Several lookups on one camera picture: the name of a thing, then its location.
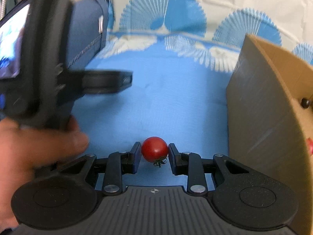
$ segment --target blue cloth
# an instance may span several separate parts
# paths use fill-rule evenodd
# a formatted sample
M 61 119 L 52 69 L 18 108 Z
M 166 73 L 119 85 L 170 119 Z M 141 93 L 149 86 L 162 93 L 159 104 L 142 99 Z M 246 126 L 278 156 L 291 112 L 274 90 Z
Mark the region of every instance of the blue cloth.
M 90 137 L 87 153 L 98 158 L 129 151 L 136 141 L 159 136 L 180 152 L 203 158 L 228 154 L 225 89 L 231 73 L 200 65 L 191 57 L 166 50 L 164 37 L 145 51 L 125 51 L 94 58 L 87 70 L 131 70 L 133 85 L 116 95 L 84 96 L 73 114 Z M 213 189 L 210 175 L 208 186 Z M 136 175 L 124 175 L 125 185 L 187 185 L 187 176 L 172 175 L 169 163 L 154 167 L 143 158 Z
M 74 4 L 68 33 L 66 66 L 83 70 L 100 51 L 99 17 L 103 16 L 95 0 L 81 0 Z

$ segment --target tomato stem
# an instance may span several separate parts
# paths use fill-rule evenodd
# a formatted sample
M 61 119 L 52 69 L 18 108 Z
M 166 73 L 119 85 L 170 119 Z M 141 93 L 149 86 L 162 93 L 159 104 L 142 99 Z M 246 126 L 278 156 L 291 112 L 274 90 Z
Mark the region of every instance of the tomato stem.
M 161 168 L 162 164 L 167 163 L 167 156 L 161 156 L 159 159 L 156 159 L 153 163 L 154 166 L 159 166 Z

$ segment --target cherry tomato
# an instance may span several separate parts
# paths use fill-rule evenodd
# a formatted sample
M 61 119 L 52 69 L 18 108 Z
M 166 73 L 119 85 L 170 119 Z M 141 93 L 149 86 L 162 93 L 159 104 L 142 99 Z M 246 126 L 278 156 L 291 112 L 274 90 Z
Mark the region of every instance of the cherry tomato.
M 313 140 L 311 138 L 307 138 L 306 142 L 307 142 L 308 147 L 309 147 L 310 155 L 313 155 Z
M 141 153 L 148 162 L 154 163 L 157 159 L 167 156 L 168 146 L 163 139 L 150 137 L 143 142 Z

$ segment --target hand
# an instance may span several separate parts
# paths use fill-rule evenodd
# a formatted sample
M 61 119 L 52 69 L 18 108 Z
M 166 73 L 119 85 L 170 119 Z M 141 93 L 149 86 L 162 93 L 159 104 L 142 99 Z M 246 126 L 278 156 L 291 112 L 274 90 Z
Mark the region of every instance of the hand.
M 88 137 L 71 117 L 68 131 L 20 129 L 5 118 L 0 122 L 0 233 L 18 222 L 11 209 L 14 192 L 34 179 L 35 168 L 65 161 L 83 153 Z

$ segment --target dark knob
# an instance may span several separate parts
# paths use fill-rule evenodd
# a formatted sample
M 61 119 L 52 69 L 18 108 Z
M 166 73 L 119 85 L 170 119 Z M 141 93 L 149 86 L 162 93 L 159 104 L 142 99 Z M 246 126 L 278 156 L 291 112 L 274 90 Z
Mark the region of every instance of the dark knob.
M 308 99 L 302 98 L 302 100 L 301 100 L 302 108 L 307 109 L 310 106 L 310 104 L 311 103 L 310 103 L 310 101 Z

